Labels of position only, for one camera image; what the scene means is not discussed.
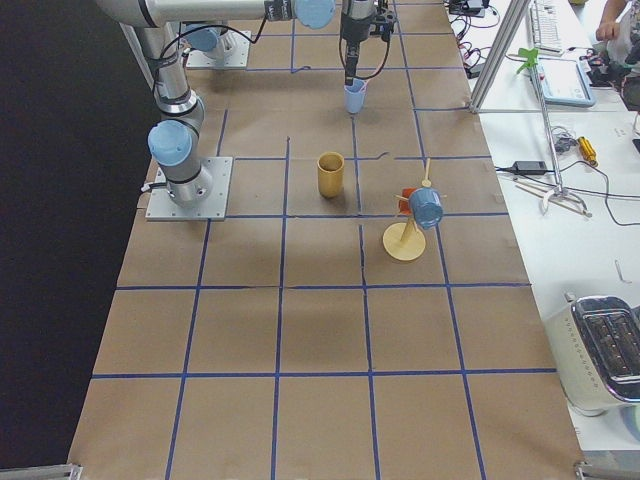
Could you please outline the person hand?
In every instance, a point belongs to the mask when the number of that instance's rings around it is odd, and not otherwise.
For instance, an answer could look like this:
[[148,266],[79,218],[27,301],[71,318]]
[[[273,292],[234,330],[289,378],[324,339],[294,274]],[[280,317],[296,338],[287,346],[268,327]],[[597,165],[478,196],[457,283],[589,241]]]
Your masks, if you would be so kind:
[[595,32],[597,41],[609,41],[618,37],[620,25],[616,20],[602,20]]

